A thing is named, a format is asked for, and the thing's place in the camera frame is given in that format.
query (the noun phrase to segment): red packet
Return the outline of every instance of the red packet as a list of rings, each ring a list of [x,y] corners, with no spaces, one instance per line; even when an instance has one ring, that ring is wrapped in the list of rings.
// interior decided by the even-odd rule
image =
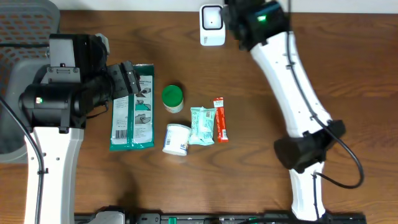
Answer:
[[[218,130],[218,142],[228,142],[225,126],[224,98],[215,98],[213,102],[214,107],[217,109],[216,122]]]

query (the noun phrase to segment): white wall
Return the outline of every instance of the white wall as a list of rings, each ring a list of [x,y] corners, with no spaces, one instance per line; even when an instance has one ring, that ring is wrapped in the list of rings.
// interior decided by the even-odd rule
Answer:
[[[197,11],[223,0],[51,0],[59,9]],[[292,0],[295,12],[398,13],[398,0]]]

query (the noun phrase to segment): wooden surface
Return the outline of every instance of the wooden surface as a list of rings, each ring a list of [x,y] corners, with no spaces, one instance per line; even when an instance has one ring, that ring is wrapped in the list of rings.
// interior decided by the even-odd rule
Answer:
[[[65,33],[103,33],[109,64],[132,60],[155,65],[155,148],[109,152],[111,113],[90,120],[76,175],[76,212],[105,205],[163,212],[263,212],[288,210],[290,179],[273,142],[285,135],[279,106],[265,76],[229,35],[221,47],[202,47],[198,13],[62,12]],[[345,142],[366,172],[358,190],[323,182],[332,212],[364,212],[368,223],[397,223],[398,16],[296,14],[302,62],[319,99],[343,119]],[[185,107],[164,109],[160,93],[181,83]],[[191,146],[187,157],[164,154],[166,125],[190,123],[190,107],[212,107],[225,97],[230,142]],[[349,155],[328,153],[325,174],[347,184],[358,179]],[[0,165],[0,222],[22,223],[26,165]]]

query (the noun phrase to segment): jar with green lid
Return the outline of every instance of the jar with green lid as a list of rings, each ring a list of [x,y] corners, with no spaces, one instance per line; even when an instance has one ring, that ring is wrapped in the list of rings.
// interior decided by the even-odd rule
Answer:
[[[169,85],[162,92],[162,101],[170,113],[178,113],[184,107],[184,98],[180,87]]]

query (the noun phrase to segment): light blue packet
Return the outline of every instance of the light blue packet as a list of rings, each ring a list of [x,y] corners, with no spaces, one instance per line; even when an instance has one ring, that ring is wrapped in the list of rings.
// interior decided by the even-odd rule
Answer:
[[[189,144],[209,146],[214,144],[214,118],[216,109],[191,108],[192,132],[189,137]]]

